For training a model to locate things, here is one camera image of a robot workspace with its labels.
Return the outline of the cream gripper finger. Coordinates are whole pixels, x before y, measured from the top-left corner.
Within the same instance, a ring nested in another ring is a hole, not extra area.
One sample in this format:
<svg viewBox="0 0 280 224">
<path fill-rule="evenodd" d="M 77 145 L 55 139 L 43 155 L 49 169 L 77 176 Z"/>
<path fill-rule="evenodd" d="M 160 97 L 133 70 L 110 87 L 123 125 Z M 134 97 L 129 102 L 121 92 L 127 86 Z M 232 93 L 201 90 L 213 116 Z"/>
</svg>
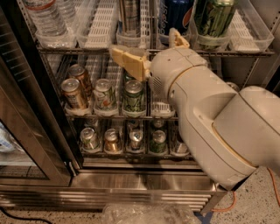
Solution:
<svg viewBox="0 0 280 224">
<path fill-rule="evenodd" d="M 109 53 L 118 66 L 124 68 L 129 75 L 138 81 L 146 81 L 149 78 L 151 62 L 144 49 L 111 45 Z"/>
<path fill-rule="evenodd" d="M 169 47 L 173 48 L 176 46 L 181 46 L 185 48 L 189 48 L 189 42 L 181 36 L 177 29 L 171 28 L 169 31 Z"/>
</svg>

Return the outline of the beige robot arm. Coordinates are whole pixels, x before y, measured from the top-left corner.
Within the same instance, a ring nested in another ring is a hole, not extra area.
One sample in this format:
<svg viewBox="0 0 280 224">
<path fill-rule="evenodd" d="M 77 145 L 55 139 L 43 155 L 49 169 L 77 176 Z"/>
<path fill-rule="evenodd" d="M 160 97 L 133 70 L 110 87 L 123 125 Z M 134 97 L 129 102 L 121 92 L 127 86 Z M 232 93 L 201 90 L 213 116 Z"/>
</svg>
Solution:
<svg viewBox="0 0 280 224">
<path fill-rule="evenodd" d="M 169 46 L 147 59 L 144 49 L 112 45 L 114 62 L 173 106 L 178 131 L 210 179 L 231 190 L 257 167 L 280 174 L 280 98 L 256 86 L 235 91 L 172 29 Z"/>
</svg>

